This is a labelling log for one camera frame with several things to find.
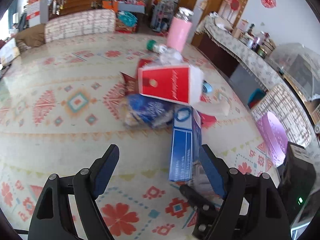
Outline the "tall blue white carton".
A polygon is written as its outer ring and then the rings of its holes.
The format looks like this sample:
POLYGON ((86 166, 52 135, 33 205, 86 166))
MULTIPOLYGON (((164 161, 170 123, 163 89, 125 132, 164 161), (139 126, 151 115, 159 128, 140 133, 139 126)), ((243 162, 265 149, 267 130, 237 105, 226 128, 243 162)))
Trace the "tall blue white carton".
POLYGON ((169 180, 189 181, 202 145, 201 117, 192 107, 176 105, 172 124, 169 180))

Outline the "blue Vinda tissue pack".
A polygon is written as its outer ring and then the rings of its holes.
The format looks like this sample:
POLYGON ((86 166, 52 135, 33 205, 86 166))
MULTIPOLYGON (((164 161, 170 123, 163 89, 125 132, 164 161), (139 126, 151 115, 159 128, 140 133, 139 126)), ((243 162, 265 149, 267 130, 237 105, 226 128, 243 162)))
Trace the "blue Vinda tissue pack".
POLYGON ((119 115, 127 127, 162 128, 172 123, 174 108, 168 101, 131 94, 119 104, 119 115))

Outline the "red white carton box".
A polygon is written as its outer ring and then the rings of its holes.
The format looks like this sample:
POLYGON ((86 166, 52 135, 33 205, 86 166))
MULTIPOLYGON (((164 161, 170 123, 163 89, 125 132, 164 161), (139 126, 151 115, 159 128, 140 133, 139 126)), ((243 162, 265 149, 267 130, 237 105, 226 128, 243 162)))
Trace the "red white carton box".
POLYGON ((180 105, 192 106, 201 101, 203 81, 203 71, 187 63, 138 70, 140 94, 180 105))

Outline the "dark red snack bag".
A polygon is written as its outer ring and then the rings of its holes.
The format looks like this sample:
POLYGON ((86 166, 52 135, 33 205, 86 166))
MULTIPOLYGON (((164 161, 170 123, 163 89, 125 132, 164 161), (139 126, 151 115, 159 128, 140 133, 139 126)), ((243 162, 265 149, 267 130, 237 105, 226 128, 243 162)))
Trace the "dark red snack bag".
POLYGON ((140 68, 143 68, 144 66, 153 63, 153 60, 150 59, 140 59, 138 61, 135 76, 131 77, 125 73, 121 73, 124 79, 124 91, 125 95, 131 95, 131 94, 138 94, 139 88, 138 88, 138 70, 140 68))

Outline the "clear plastic bag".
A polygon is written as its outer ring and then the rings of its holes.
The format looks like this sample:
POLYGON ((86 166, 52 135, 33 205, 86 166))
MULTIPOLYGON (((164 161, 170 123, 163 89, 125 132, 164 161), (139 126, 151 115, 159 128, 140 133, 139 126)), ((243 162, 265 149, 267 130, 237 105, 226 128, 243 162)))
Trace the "clear plastic bag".
POLYGON ((165 52, 161 53, 159 56, 159 61, 162 65, 178 64, 183 62, 183 57, 180 52, 173 48, 168 48, 165 52))

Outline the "small white barcode box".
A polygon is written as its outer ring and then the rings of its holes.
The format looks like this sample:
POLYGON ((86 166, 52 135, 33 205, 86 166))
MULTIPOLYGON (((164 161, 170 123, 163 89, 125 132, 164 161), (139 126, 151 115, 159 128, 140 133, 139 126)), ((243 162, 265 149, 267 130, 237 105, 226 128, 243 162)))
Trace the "small white barcode box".
POLYGON ((199 161, 193 165, 192 178, 189 180, 188 186, 206 198, 221 198, 214 192, 213 187, 211 186, 209 179, 205 174, 203 166, 199 161))

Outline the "red cigarette box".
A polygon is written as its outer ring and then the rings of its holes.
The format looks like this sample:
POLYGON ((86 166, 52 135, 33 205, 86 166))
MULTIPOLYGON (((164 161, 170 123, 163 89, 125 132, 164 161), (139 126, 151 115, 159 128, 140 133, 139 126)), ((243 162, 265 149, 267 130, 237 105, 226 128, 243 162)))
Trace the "red cigarette box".
POLYGON ((210 127, 212 127, 216 122, 217 119, 215 116, 210 116, 210 115, 206 115, 203 113, 199 113, 200 117, 201 117, 201 126, 202 128, 206 128, 209 129, 210 127))

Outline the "purple perforated waste basket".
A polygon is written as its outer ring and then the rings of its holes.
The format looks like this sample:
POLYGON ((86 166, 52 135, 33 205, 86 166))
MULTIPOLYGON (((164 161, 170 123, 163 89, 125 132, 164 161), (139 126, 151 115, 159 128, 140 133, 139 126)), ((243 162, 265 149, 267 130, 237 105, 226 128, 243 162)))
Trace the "purple perforated waste basket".
POLYGON ((267 112, 257 121, 257 128, 269 149, 272 163, 276 167, 282 165, 288 144, 284 126, 272 112, 267 112))

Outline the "mesh food cover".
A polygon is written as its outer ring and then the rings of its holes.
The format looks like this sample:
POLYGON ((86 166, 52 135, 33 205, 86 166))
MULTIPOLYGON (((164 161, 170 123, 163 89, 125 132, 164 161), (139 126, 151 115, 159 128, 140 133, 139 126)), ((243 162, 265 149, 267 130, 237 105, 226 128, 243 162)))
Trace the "mesh food cover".
POLYGON ((289 77, 306 100, 319 99, 319 54, 300 43, 287 43, 276 47, 266 61, 289 77))

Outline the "sideboard with leaf cloth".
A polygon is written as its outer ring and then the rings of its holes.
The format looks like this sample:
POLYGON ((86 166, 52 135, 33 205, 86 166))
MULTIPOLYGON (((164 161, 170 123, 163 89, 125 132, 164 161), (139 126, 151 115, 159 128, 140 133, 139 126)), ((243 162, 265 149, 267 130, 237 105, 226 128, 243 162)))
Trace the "sideboard with leaf cloth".
POLYGON ((277 84, 284 84, 281 76, 257 53, 234 38, 228 32, 215 24, 215 18, 207 15, 198 24, 196 34, 205 34, 218 47, 235 58, 249 74, 253 74, 265 90, 272 89, 277 84))

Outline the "green cap plastic bottle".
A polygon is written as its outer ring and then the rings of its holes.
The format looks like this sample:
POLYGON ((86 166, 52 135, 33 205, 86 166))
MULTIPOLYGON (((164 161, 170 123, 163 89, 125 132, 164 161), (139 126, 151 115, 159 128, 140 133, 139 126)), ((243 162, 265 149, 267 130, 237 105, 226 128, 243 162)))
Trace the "green cap plastic bottle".
POLYGON ((153 51, 157 54, 165 54, 172 52, 172 49, 167 47, 165 44, 159 43, 156 40, 148 40, 146 48, 149 51, 153 51))

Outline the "pink thermos bottle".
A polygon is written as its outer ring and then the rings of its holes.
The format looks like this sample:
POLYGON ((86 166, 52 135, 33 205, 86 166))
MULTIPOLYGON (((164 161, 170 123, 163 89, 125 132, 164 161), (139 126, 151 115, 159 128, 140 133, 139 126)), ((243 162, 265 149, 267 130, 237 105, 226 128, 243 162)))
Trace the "pink thermos bottle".
POLYGON ((172 18, 167 35, 167 47, 176 49, 179 53, 183 51, 184 45, 193 25, 194 12, 185 7, 179 7, 178 12, 172 18))

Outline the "patterned far chair back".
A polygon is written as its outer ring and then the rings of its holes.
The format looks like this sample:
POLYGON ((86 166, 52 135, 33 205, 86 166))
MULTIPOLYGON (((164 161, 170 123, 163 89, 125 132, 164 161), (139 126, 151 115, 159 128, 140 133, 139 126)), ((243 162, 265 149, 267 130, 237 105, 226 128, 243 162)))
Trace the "patterned far chair back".
POLYGON ((94 9, 49 20, 44 28, 47 43, 83 35, 113 33, 116 13, 110 9, 94 9))

